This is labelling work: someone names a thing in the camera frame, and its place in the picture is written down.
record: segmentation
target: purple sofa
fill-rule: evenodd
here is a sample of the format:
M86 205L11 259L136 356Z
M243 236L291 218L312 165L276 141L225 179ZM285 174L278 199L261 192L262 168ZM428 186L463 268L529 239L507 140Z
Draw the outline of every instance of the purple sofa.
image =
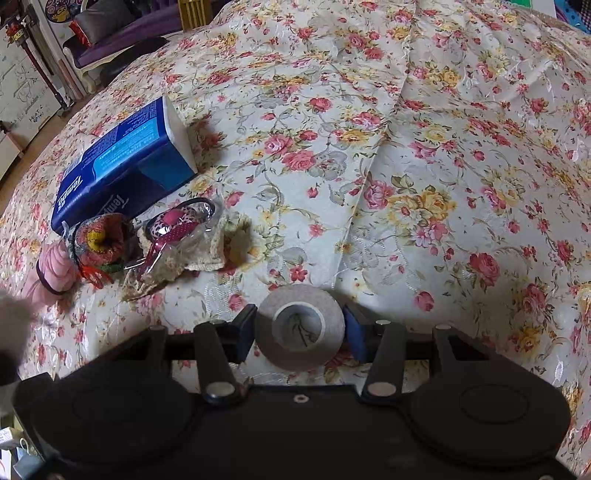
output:
M64 50L70 50L78 69L85 69L147 38L162 37L183 29L176 0L148 0L134 3L134 6L139 18L95 45L87 48L76 36L64 42Z

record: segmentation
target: bed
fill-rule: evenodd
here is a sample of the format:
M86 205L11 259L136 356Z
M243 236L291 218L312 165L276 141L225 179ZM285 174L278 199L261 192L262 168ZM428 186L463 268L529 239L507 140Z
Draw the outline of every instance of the bed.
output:
M79 287L39 315L21 366L60 377L152 324L233 318L307 283L416 331L455 325L541 376L573 416L559 458L591 459L591 37L483 0L236 1L132 63L47 147L0 220L1 286L18 295L70 162L166 93L199 175L141 219L219 195L226 267L148 297ZM174 366L194 388L195 366ZM363 381L342 349L257 383ZM406 388L425 380L409 364Z

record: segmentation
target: yellow flower print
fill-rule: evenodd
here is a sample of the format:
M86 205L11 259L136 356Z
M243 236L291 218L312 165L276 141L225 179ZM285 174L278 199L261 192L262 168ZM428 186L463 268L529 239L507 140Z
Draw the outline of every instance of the yellow flower print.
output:
M564 382L564 385L560 387L560 392L566 398L569 403L570 414L574 415L579 408L581 398L583 398L583 389L576 382Z
M191 193L201 194L209 187L209 179L205 175L198 176L195 180L189 183L189 191Z
M460 81L460 76L455 70L452 70L450 67L445 67L443 69L443 81L447 83L449 87L454 88Z
M31 252L31 255L39 255L41 253L41 242L36 238L31 240L29 243L29 251Z
M431 213L430 220L445 220L449 212L456 208L456 202L446 192L437 192L434 188L425 190L417 199L419 208Z
M574 190L574 181L567 172L559 171L556 173L556 177L566 190Z
M345 130L341 134L337 133L337 137L341 142L348 143L350 145L363 145L369 139L369 134L364 130L352 128L350 130Z
M515 12L507 12L502 15L501 18L503 19L503 22L508 23L509 25L517 24L517 15Z
M292 77L287 81L287 86L294 86L294 85L307 85L309 81L303 77L297 76Z
M272 225L274 223L274 215L269 210L263 210L261 213L261 220L267 225Z
M577 301L579 302L579 312L581 317L585 317L591 308L591 283L583 283L579 287Z
M229 243L228 258L241 271L250 270L265 258L267 243L254 228L239 228Z
M447 141L447 131L441 125L430 125L425 130L425 138L433 143L444 143Z
M534 352L540 344L540 336L543 328L541 326L524 325L515 332L510 340L515 344L515 351L521 353Z
M392 31L392 37L395 40L404 40L410 33L410 27L396 27Z
M341 254L345 254L348 255L353 251L353 246L348 243L345 242L344 240L341 240L339 242L335 243L335 253L341 253Z
M542 147L546 150L551 151L555 146L556 142L554 141L554 131L550 129L543 129L539 131L540 135L540 143Z

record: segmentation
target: blue tissue package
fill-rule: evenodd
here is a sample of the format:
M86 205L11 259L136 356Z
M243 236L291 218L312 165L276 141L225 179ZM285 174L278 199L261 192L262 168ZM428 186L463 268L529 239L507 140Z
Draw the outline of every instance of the blue tissue package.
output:
M103 213L133 218L189 181L196 172L187 131L163 96L97 140L66 170L51 228Z

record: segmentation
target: round black pad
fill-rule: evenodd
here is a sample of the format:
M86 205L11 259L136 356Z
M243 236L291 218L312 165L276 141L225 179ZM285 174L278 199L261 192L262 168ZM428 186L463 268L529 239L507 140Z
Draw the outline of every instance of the round black pad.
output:
M441 453L480 466L554 455L570 424L568 404L552 385L496 362L436 375L414 393L410 414L416 432Z
M89 365L59 380L33 407L39 438L67 462L146 459L178 442L193 414L191 395L140 362Z

